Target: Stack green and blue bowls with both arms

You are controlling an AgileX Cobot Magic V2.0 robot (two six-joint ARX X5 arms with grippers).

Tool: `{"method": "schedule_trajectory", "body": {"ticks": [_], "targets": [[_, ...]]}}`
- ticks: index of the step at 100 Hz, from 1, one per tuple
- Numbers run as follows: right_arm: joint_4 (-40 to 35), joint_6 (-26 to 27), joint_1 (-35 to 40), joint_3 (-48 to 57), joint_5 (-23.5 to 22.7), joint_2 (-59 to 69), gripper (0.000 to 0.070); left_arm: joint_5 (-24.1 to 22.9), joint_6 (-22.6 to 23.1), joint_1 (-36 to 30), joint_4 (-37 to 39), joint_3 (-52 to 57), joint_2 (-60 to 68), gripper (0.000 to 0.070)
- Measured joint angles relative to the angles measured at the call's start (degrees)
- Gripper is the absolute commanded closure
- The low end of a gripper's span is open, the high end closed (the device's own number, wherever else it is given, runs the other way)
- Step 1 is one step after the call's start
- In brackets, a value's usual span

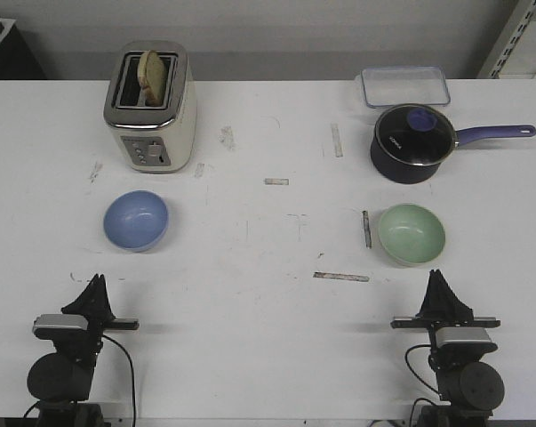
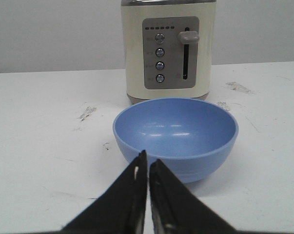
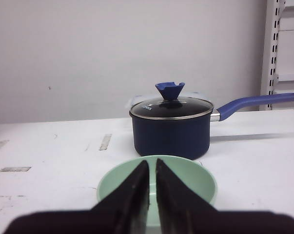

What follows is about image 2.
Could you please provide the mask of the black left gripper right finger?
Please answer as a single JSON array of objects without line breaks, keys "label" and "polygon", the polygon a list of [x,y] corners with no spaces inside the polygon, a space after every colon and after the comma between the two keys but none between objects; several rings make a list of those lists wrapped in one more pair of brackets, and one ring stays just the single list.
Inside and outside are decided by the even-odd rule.
[{"label": "black left gripper right finger", "polygon": [[236,229],[194,196],[161,161],[149,170],[155,232],[235,232]]}]

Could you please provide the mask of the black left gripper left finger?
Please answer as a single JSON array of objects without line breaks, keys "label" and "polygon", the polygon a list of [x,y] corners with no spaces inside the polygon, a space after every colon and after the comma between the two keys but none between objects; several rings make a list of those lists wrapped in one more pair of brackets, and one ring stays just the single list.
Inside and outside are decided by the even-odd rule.
[{"label": "black left gripper left finger", "polygon": [[147,154],[143,150],[108,190],[70,221],[64,231],[143,231]]}]

